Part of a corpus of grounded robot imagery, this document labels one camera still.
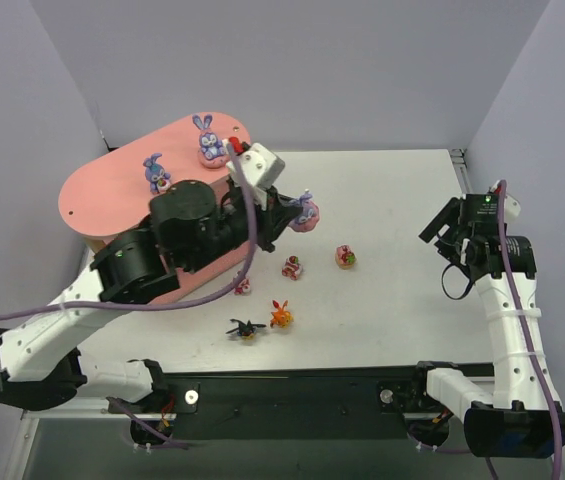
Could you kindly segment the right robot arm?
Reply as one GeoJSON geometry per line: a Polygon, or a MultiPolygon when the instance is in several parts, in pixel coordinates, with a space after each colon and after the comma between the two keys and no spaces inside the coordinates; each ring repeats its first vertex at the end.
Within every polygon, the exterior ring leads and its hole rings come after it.
{"type": "Polygon", "coordinates": [[[421,362],[414,395],[458,418],[477,457],[546,459],[565,445],[565,411],[540,335],[533,248],[527,238],[507,233],[519,211],[512,197],[498,192],[453,197],[419,235],[479,295],[494,387],[486,392],[453,363],[421,362]]]}

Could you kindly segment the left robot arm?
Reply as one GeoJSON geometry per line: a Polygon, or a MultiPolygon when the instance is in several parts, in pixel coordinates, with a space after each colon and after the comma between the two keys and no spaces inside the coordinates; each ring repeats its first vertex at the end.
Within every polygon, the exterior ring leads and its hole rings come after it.
{"type": "Polygon", "coordinates": [[[275,188],[247,198],[233,181],[222,198],[196,180],[154,197],[148,215],[99,251],[54,304],[0,329],[0,404],[44,411],[81,394],[159,403],[169,387],[158,362],[92,360],[79,344],[127,313],[156,310],[156,298],[180,288],[179,272],[197,273],[242,245],[273,251],[300,212],[275,188]]]}

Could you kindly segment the small purple bunny with cake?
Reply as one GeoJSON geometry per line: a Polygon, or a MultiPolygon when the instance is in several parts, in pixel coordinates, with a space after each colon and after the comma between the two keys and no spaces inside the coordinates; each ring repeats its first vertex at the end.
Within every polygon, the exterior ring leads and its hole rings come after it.
{"type": "Polygon", "coordinates": [[[143,161],[145,178],[153,195],[164,193],[171,186],[171,174],[159,163],[161,157],[161,153],[154,153],[143,161]]]}

